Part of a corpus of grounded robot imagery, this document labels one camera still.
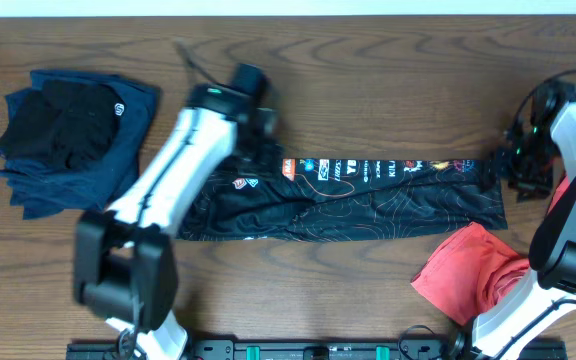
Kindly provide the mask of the black orange-patterned jersey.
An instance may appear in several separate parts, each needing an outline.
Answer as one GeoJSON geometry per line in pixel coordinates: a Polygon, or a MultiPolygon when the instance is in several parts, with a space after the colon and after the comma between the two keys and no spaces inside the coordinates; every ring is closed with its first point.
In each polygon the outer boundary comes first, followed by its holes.
{"type": "Polygon", "coordinates": [[[283,159],[272,180],[214,173],[179,238],[307,242],[398,239],[507,226],[478,160],[283,159]]]}

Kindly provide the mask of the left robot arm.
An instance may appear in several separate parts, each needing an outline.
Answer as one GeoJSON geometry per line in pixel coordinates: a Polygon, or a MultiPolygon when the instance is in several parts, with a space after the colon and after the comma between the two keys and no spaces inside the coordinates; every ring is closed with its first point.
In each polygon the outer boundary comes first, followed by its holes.
{"type": "Polygon", "coordinates": [[[178,289],[172,242],[209,176],[226,164],[243,178],[273,177],[277,92],[268,85],[198,85],[157,156],[106,212],[75,229],[73,296],[118,330],[75,343],[70,359],[180,359],[186,331],[172,311],[178,289]]]}

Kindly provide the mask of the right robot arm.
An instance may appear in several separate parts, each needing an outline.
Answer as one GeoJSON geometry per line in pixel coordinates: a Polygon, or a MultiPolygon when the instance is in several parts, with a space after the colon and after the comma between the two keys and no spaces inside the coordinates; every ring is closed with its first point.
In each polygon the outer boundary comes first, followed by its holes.
{"type": "Polygon", "coordinates": [[[545,198],[553,187],[552,163],[561,158],[569,185],[533,236],[527,273],[456,340],[453,353],[462,359],[517,359],[576,310],[576,86],[549,79],[525,102],[531,128],[515,119],[509,145],[493,155],[487,178],[507,179],[520,199],[545,198]]]}

